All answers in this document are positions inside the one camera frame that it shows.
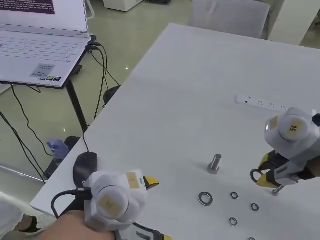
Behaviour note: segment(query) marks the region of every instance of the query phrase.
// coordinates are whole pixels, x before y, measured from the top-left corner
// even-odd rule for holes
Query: person's arm
[[[113,232],[96,232],[84,224],[85,213],[67,212],[42,233],[38,240],[115,240]]]

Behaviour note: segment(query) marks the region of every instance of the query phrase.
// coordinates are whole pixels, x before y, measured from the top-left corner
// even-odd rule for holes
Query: laptop sticker
[[[48,76],[48,77],[46,78],[47,81],[52,81],[53,79],[55,79],[54,76]]]
[[[0,0],[0,10],[55,14],[53,0]]]
[[[30,75],[31,78],[46,78],[55,68],[55,65],[40,63],[33,73]]]
[[[53,79],[54,82],[60,82],[60,80],[61,80],[61,77],[58,77],[58,76],[56,76],[56,77]]]

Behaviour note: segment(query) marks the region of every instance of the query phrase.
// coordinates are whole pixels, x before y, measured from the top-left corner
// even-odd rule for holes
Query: black cable
[[[51,201],[51,209],[52,209],[53,214],[54,214],[56,219],[59,218],[59,214],[57,213],[57,210],[55,208],[55,203],[56,203],[57,199],[62,197],[62,196],[65,196],[65,195],[74,195],[74,194],[75,194],[75,190],[69,190],[69,191],[60,192],[56,196],[54,196],[54,198]]]
[[[106,58],[106,72],[109,74],[109,76],[115,81],[115,83],[118,85],[118,86],[120,86],[120,84],[117,82],[117,80],[111,75],[111,73],[109,72],[109,70],[108,70],[108,55],[107,55],[107,51],[106,51],[106,49],[105,49],[105,47],[101,44],[101,47],[102,47],[102,49],[103,49],[103,51],[104,51],[104,54],[105,54],[105,58]]]
[[[105,61],[105,56],[103,54],[103,52],[100,50],[100,49],[97,49],[100,53],[101,53],[101,57],[102,57],[102,62],[103,62],[103,73],[102,73],[102,81],[101,81],[101,87],[100,87],[100,93],[99,93],[99,99],[98,99],[98,104],[96,106],[96,110],[95,110],[95,114],[94,114],[94,120],[97,118],[97,114],[98,114],[98,109],[99,109],[99,105],[100,105],[100,101],[101,101],[101,96],[102,96],[102,90],[103,90],[103,87],[104,87],[104,81],[107,81],[105,80],[105,76],[106,76],[106,67],[105,67],[105,64],[106,64],[106,61]]]
[[[26,119],[26,121],[27,121],[27,124],[26,124],[27,128],[28,128],[31,132],[33,132],[35,138],[41,143],[45,154],[48,155],[48,156],[52,156],[52,155],[50,155],[49,153],[47,153],[47,150],[46,150],[46,147],[45,147],[44,143],[40,140],[40,138],[38,137],[38,135],[36,134],[36,132],[30,127],[30,120],[29,120],[29,118],[27,117],[26,112],[25,112],[25,110],[24,110],[24,107],[23,107],[22,103],[20,102],[20,100],[19,100],[19,98],[18,98],[18,96],[17,96],[17,94],[16,94],[16,91],[15,91],[15,89],[14,89],[14,86],[13,86],[12,84],[11,84],[11,89],[12,89],[12,93],[13,93],[15,99],[17,100],[17,102],[19,103],[20,108],[21,108],[21,110],[22,110],[22,113],[23,113],[23,115],[24,115],[24,117],[25,117],[25,119]]]
[[[100,49],[97,49],[98,51],[100,51],[100,54],[102,56],[102,59],[103,59],[103,53]],[[94,56],[94,54],[92,52],[89,52],[89,54],[93,57],[93,59],[98,63],[100,64],[101,66],[103,66],[98,60],[97,58]],[[105,71],[104,72],[104,82],[105,82],[105,85],[106,85],[106,89],[107,91],[109,90],[109,86],[108,86],[108,82],[107,82],[107,72]]]
[[[22,145],[22,148],[25,147],[25,149],[29,152],[29,154],[32,156],[33,160],[35,161],[36,165],[39,167],[39,169],[41,170],[41,172],[43,173],[43,175],[45,175],[45,172],[43,171],[43,169],[41,168],[41,166],[39,165],[38,161],[36,160],[34,154],[32,153],[32,151],[27,147],[27,145],[24,143],[24,141],[21,139],[21,137],[19,136],[17,130],[10,124],[10,122],[8,121],[8,119],[5,117],[5,115],[0,112],[0,115],[2,117],[2,119],[4,120],[4,122],[11,128],[11,130],[13,131],[15,137],[18,139],[19,143]]]
[[[107,64],[106,64],[106,67],[105,67],[105,66],[103,66],[103,65],[101,64],[101,62],[99,62],[97,59],[95,59],[96,62],[97,62],[100,66],[102,66],[103,68],[105,68],[105,70],[106,70],[106,72],[109,74],[109,76],[115,81],[115,83],[116,83],[118,86],[120,86],[119,82],[111,75],[111,73],[110,73],[109,70],[108,70],[108,55],[107,55],[107,51],[106,51],[105,47],[102,46],[100,43],[97,43],[96,45],[103,48],[103,51],[104,51],[104,53],[105,53],[105,58],[106,58]]]
[[[21,137],[19,136],[17,130],[10,124],[10,122],[8,121],[8,119],[5,117],[5,115],[0,111],[0,116],[2,117],[2,119],[4,120],[4,122],[11,128],[11,130],[13,131],[15,137],[18,139],[18,142],[24,152],[24,155],[26,156],[26,158],[28,159],[29,163],[33,166],[33,168],[35,169],[35,171],[38,173],[38,175],[40,176],[41,180],[43,181],[43,183],[45,184],[45,180],[42,177],[41,173],[38,171],[38,169],[36,168],[36,166],[32,163],[32,161],[30,160],[28,154],[26,153],[25,148],[29,151],[29,153],[31,153],[33,159],[35,160],[35,157],[33,156],[32,152],[30,151],[30,149],[25,145],[25,143],[22,141]],[[44,173],[44,171],[42,170],[42,168],[39,166],[38,162],[35,161],[37,166],[40,168],[40,170]]]
[[[86,141],[86,139],[85,139],[85,133],[82,134],[82,138],[83,138],[83,141],[84,141],[84,144],[85,144],[85,147],[86,147],[86,151],[87,151],[87,152],[90,152],[90,151],[89,151],[88,144],[87,144],[87,141]]]
[[[55,203],[58,198],[66,195],[75,195],[76,199],[81,200],[91,200],[92,199],[92,193],[90,187],[84,187],[84,188],[77,188],[75,190],[69,190],[69,191],[63,191],[58,193],[54,196],[54,198],[51,201],[51,209],[53,211],[54,216],[58,219],[60,216],[55,208]]]
[[[39,87],[35,87],[36,89],[34,89],[32,86],[27,86],[28,88],[30,88],[30,89],[32,89],[33,91],[35,91],[35,92],[37,92],[38,94],[40,94],[41,93],[41,90],[40,90],[40,88]]]

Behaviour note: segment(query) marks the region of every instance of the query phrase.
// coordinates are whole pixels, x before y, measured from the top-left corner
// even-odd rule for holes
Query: blue bottle
[[[69,153],[69,147],[60,139],[48,139],[48,147],[51,149],[53,161],[59,166]]]

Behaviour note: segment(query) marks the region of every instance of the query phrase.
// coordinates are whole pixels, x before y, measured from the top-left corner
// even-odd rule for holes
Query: electrical socket
[[[283,104],[278,104],[269,100],[264,100],[257,97],[242,94],[238,94],[235,96],[235,102],[254,108],[266,109],[276,112],[286,112],[289,109],[289,107]]]

